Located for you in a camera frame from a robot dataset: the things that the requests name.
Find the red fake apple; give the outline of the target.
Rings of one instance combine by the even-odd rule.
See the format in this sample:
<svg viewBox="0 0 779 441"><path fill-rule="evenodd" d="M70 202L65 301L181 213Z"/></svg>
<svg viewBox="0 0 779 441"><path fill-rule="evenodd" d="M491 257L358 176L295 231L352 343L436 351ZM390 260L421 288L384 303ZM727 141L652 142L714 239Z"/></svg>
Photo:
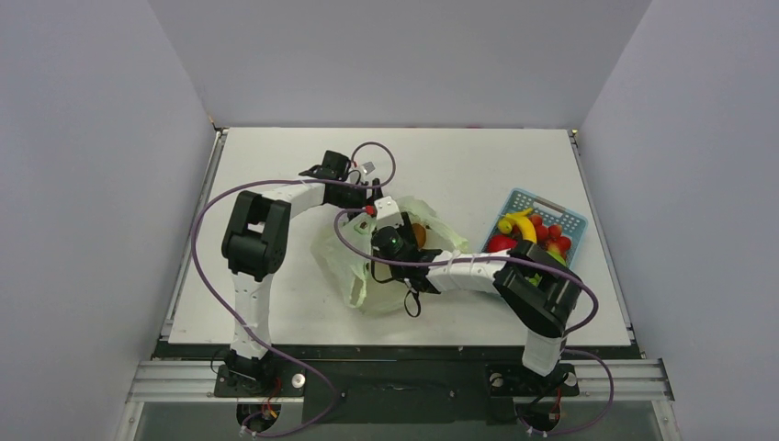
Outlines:
<svg viewBox="0 0 779 441"><path fill-rule="evenodd" d="M496 234L493 235L485 246L487 253L497 253L500 251L511 250L517 245L517 241L507 235Z"/></svg>

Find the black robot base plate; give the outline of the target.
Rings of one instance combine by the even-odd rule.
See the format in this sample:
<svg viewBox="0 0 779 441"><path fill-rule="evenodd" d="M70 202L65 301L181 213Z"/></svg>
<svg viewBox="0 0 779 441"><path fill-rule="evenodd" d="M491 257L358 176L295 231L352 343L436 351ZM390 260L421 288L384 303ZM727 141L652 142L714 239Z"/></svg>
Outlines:
<svg viewBox="0 0 779 441"><path fill-rule="evenodd" d="M131 395L151 403L228 404L241 430L272 435L316 424L533 424L550 429L570 401L628 393L637 353L567 349L548 374L521 346L287 346L241 364L223 346L164 350Z"/></svg>

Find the pale green plastic bag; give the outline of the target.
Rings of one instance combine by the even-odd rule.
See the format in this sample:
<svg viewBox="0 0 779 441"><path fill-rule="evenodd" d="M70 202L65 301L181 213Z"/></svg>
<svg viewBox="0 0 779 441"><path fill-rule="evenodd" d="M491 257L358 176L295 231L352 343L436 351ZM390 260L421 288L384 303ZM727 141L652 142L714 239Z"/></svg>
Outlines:
<svg viewBox="0 0 779 441"><path fill-rule="evenodd" d="M425 248L449 252L470 251L469 241L438 217L425 201L411 196L397 199L399 209L408 213L412 225L425 229ZM310 252L325 280L344 304L364 314L388 314L404 307L407 287L401 282L382 281L390 277L389 268L375 265L379 280L370 274L371 262L353 253L337 238L332 224L319 229L310 245Z"/></svg>

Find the green fake apple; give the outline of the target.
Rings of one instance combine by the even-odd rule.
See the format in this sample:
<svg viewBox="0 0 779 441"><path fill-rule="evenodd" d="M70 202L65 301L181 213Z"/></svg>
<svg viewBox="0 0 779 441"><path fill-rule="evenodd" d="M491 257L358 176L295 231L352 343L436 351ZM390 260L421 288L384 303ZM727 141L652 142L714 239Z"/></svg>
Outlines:
<svg viewBox="0 0 779 441"><path fill-rule="evenodd" d="M548 254L556 261L559 262L563 266L568 266L567 260L565 257L559 253L548 251Z"/></svg>

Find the yellow fake banana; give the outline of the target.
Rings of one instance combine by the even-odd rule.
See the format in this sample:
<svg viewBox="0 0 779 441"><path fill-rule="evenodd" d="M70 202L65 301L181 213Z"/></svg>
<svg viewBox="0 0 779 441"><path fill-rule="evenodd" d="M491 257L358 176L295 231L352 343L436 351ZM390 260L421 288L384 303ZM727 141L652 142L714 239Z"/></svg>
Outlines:
<svg viewBox="0 0 779 441"><path fill-rule="evenodd" d="M519 211L505 214L502 218L503 226L511 226L511 231L519 231L522 239L530 243L537 243L536 227L529 219L529 211Z"/></svg>

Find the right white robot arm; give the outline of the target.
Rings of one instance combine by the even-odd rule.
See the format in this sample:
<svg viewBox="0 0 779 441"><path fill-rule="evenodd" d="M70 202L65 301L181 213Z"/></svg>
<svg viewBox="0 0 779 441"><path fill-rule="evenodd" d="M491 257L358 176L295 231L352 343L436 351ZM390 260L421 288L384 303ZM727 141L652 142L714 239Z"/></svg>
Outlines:
<svg viewBox="0 0 779 441"><path fill-rule="evenodd" d="M581 279L539 245L522 240L497 253L454 254L417 246L415 236L384 227L371 240L376 260L414 295L475 291L500 296L527 330L520 384L540 392L555 378Z"/></svg>

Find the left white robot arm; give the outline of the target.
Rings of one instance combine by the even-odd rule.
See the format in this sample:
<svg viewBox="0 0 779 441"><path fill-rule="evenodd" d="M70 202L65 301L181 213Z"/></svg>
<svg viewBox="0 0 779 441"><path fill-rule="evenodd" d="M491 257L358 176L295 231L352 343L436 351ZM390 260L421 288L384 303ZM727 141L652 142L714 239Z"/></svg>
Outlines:
<svg viewBox="0 0 779 441"><path fill-rule="evenodd" d="M273 189L242 190L234 201L221 244L234 289L234 331L226 365L250 394L274 382L269 303L274 274L285 260L291 220L322 205L361 209L382 194L370 165L327 151L298 179L273 180Z"/></svg>

